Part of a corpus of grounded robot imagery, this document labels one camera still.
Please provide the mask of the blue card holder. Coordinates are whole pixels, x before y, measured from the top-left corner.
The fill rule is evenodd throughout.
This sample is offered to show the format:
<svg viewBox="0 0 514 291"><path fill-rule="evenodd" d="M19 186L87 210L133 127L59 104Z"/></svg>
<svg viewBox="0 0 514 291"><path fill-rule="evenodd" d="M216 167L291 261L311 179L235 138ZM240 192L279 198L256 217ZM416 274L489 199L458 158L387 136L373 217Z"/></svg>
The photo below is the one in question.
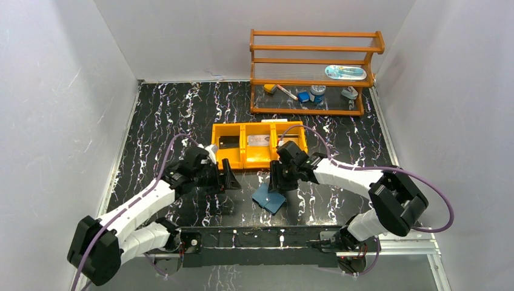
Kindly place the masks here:
<svg viewBox="0 0 514 291"><path fill-rule="evenodd" d="M268 184L261 184L252 194L252 200L271 215L278 213L286 198L278 192L269 192Z"/></svg>

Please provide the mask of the yellow three-compartment bin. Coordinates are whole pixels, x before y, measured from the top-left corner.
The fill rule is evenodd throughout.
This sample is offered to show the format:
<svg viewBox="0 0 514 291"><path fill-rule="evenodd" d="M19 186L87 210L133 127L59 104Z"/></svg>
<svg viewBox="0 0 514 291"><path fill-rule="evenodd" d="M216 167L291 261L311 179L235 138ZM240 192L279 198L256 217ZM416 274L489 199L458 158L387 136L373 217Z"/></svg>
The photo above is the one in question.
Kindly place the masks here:
<svg viewBox="0 0 514 291"><path fill-rule="evenodd" d="M308 151L301 121L243 122L212 125L212 144L218 146L216 161L223 169L222 160L228 159L233 170L267 169L270 161L277 160L276 147L293 141Z"/></svg>

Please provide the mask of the orange wooden shelf rack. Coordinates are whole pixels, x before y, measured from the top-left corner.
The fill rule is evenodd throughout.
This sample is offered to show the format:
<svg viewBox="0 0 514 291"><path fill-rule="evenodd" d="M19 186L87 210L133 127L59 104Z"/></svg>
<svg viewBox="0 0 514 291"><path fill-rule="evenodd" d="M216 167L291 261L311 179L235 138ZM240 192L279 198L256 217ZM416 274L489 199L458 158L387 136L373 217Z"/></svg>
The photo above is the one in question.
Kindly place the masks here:
<svg viewBox="0 0 514 291"><path fill-rule="evenodd" d="M299 115L362 116L363 89L375 83L372 58L386 50L382 33L316 32L251 30L249 50L252 113ZM328 65L361 67L367 77L360 81L331 79L325 75ZM327 87L324 102L301 103L280 89L267 94L263 85L279 84L297 96L310 93L312 85ZM353 86L359 95L355 100L341 95L342 89Z"/></svg>

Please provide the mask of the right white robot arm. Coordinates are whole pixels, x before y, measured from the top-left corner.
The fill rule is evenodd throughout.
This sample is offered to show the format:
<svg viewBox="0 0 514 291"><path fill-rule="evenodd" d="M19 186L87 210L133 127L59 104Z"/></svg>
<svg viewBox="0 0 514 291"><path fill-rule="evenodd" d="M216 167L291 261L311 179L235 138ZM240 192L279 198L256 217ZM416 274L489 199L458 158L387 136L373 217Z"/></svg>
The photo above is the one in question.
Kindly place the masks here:
<svg viewBox="0 0 514 291"><path fill-rule="evenodd" d="M372 209L350 218L338 238L349 251L356 251L373 236L392 233L406 236L429 202L400 167L386 170L354 168L323 153L307 154L287 141L277 148L278 159L270 162L271 192L296 190L300 181L338 187L370 200Z"/></svg>

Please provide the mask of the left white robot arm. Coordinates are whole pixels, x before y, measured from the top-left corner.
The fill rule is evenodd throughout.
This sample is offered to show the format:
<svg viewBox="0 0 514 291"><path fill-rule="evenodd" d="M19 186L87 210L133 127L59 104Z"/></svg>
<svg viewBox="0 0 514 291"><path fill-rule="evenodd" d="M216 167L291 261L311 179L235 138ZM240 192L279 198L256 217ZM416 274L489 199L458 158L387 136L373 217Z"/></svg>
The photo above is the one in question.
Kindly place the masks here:
<svg viewBox="0 0 514 291"><path fill-rule="evenodd" d="M241 185L227 158L216 160L217 146L187 149L177 162L163 168L144 190L98 218L85 216L75 230L67 261L96 286L109 282L120 267L154 249L184 250L180 226L162 217L149 225L156 212L192 190L220 194Z"/></svg>

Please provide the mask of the black credit card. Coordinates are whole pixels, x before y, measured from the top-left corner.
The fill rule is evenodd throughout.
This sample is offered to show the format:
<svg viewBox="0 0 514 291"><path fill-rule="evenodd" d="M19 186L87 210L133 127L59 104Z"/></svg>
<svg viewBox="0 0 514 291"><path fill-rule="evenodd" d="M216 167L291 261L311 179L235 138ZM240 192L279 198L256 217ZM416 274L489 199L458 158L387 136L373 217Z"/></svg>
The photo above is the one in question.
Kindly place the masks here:
<svg viewBox="0 0 514 291"><path fill-rule="evenodd" d="M219 148L220 149L237 149L239 147L239 136L220 136Z"/></svg>

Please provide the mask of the silver credit card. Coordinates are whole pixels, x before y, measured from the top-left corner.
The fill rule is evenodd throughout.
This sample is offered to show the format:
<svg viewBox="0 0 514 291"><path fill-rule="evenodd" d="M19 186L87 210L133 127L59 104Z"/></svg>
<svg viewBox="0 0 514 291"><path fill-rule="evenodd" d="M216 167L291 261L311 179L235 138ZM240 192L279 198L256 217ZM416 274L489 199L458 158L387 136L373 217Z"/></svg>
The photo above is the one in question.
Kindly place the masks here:
<svg viewBox="0 0 514 291"><path fill-rule="evenodd" d="M270 145L270 135L248 135L247 145L249 147L267 147Z"/></svg>

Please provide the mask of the white rectangular box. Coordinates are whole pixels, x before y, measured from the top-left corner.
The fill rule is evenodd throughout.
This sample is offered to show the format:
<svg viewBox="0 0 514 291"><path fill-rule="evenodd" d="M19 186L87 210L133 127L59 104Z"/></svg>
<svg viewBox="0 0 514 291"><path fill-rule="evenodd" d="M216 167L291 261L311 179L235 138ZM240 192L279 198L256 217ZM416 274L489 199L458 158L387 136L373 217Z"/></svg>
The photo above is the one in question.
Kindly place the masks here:
<svg viewBox="0 0 514 291"><path fill-rule="evenodd" d="M272 122L288 122L288 119L262 119L260 122L267 122L267 123L272 123Z"/></svg>

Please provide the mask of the blue small box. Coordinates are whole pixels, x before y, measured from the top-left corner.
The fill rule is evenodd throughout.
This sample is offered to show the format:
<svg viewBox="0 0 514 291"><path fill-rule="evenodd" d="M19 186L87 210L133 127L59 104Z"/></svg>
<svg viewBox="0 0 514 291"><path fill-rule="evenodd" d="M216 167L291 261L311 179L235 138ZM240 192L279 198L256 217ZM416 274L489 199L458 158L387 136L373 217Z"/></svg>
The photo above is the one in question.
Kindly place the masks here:
<svg viewBox="0 0 514 291"><path fill-rule="evenodd" d="M301 103L310 101L310 93L307 91L298 92L297 97L298 97L299 102L301 102Z"/></svg>

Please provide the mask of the white marker pen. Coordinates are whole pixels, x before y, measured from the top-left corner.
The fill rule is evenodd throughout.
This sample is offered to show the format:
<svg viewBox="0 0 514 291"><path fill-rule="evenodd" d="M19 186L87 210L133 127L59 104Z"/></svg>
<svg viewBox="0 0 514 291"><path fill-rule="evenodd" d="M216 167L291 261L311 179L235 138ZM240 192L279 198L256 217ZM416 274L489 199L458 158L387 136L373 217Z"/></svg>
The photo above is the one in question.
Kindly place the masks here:
<svg viewBox="0 0 514 291"><path fill-rule="evenodd" d="M291 97L292 99L294 100L298 100L298 97L296 95L294 95L291 91L285 89L283 86L277 84L276 85L278 89L280 89L282 92L284 92L287 96Z"/></svg>

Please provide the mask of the yellow sponge block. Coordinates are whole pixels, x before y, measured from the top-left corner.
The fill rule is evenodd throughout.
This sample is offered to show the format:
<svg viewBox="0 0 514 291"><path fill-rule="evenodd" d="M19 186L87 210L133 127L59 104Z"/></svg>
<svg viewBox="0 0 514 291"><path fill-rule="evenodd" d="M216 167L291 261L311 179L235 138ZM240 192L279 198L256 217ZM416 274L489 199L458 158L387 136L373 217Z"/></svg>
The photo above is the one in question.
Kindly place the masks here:
<svg viewBox="0 0 514 291"><path fill-rule="evenodd" d="M267 94L273 95L277 90L277 85L276 84L265 84L265 85L263 85L263 89Z"/></svg>

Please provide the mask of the grey tape dispenser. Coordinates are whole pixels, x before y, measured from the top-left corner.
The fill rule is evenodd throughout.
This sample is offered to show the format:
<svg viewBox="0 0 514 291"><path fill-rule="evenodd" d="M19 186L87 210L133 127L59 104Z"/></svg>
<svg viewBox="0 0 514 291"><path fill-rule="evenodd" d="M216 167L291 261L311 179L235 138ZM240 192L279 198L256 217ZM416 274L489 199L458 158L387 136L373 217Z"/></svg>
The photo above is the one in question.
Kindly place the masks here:
<svg viewBox="0 0 514 291"><path fill-rule="evenodd" d="M359 93L353 86L348 86L341 91L341 95L350 100L355 100Z"/></svg>

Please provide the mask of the blue blister pack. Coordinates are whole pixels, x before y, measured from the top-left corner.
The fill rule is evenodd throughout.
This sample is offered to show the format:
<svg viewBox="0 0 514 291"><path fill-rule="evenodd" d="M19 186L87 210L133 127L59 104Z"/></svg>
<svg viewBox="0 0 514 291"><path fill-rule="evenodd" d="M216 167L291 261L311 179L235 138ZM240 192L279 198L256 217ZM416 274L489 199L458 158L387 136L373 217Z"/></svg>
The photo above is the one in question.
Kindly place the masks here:
<svg viewBox="0 0 514 291"><path fill-rule="evenodd" d="M367 77L363 68L347 65L328 65L324 72L327 77L337 80L360 81Z"/></svg>

